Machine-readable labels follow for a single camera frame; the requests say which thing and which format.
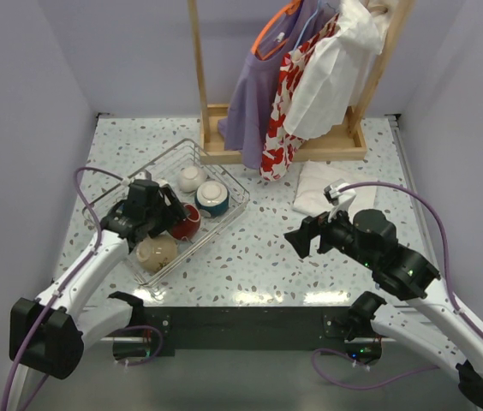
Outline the red bowl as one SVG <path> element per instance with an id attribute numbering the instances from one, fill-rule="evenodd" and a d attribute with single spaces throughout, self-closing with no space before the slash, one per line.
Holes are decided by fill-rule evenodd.
<path id="1" fill-rule="evenodd" d="M 195 205 L 184 203 L 183 206 L 188 216 L 173 226 L 169 233 L 178 241 L 191 241 L 200 229 L 201 215 Z"/>

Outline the beige bowl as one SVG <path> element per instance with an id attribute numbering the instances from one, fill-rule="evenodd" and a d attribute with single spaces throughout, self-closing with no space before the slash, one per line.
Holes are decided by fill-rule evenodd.
<path id="1" fill-rule="evenodd" d="M 176 240 L 167 235 L 147 237 L 135 249 L 135 256 L 142 269 L 158 273 L 178 255 Z"/>

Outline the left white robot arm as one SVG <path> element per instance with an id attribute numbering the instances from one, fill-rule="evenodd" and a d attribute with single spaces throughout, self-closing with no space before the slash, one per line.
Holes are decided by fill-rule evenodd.
<path id="1" fill-rule="evenodd" d="M 105 277 L 145 239 L 155 237 L 188 216 L 173 188 L 134 179 L 125 199 L 97 220 L 97 231 L 82 255 L 35 299 L 20 298 L 12 307 L 9 357 L 54 378 L 65 379 L 86 348 L 115 330 L 139 334 L 145 325 L 140 299 L 114 293 L 96 316 L 84 312 Z"/>

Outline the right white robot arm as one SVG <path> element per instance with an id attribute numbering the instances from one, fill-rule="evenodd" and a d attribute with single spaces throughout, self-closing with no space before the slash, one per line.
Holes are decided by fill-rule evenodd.
<path id="1" fill-rule="evenodd" d="M 469 309 L 449 297 L 446 281 L 432 263 L 399 243 L 396 226 L 381 211 L 306 217 L 284 238 L 301 258 L 310 254 L 312 239 L 319 238 L 320 254 L 336 249 L 363 265 L 381 290 L 406 302 L 434 326 L 426 328 L 366 291 L 343 321 L 348 340 L 373 331 L 397 340 L 449 373 L 459 391 L 483 410 L 483 339 L 464 320 Z"/>

